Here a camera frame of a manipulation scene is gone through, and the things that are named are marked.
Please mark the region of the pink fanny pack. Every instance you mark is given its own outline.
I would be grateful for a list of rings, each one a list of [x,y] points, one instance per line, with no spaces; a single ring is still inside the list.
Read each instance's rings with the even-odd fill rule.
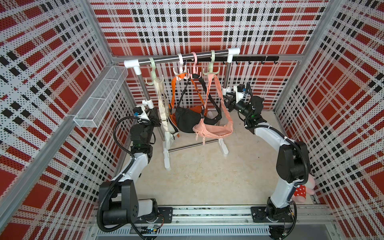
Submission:
[[[223,139],[228,136],[230,136],[233,133],[233,120],[230,116],[229,111],[227,110],[225,106],[225,101],[224,101],[224,96],[222,92],[222,87],[220,84],[220,81],[216,74],[214,73],[208,73],[208,86],[207,86],[207,92],[206,92],[206,102],[202,106],[202,112],[201,112],[201,119],[197,125],[193,127],[193,131],[196,134],[196,140],[198,137],[203,138],[203,144],[206,142],[206,138],[210,139]],[[205,108],[207,107],[207,103],[209,100],[209,94],[210,94],[210,89],[212,85],[212,81],[215,82],[215,85],[217,87],[217,93],[220,98],[220,103],[221,103],[221,110],[224,112],[228,122],[224,126],[216,126],[216,125],[207,125],[205,124],[205,116],[204,116],[204,111]]]

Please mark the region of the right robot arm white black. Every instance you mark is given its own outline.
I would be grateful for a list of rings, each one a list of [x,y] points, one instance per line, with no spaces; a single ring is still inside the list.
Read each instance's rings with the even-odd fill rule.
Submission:
[[[290,213],[290,204],[297,188],[304,186],[309,180],[310,162],[307,145],[296,142],[278,129],[272,127],[262,117],[264,99],[251,96],[245,103],[237,101],[236,95],[228,93],[224,96],[225,106],[231,112],[244,116],[242,121],[247,130],[260,137],[278,152],[276,171],[278,184],[268,198],[264,218],[270,222],[279,222]]]

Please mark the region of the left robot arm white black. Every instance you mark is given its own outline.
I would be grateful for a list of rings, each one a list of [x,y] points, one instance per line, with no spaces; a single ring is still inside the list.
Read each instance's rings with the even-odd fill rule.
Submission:
[[[130,129],[132,146],[128,149],[117,138],[117,129],[125,120],[133,120]],[[145,110],[136,106],[133,116],[123,117],[116,123],[113,131],[115,143],[131,158],[121,172],[99,188],[99,208],[97,224],[101,231],[113,232],[126,224],[132,226],[138,221],[156,222],[159,217],[155,199],[140,200],[135,184],[143,169],[153,156],[153,144],[156,141],[154,129],[161,126],[158,109]]]

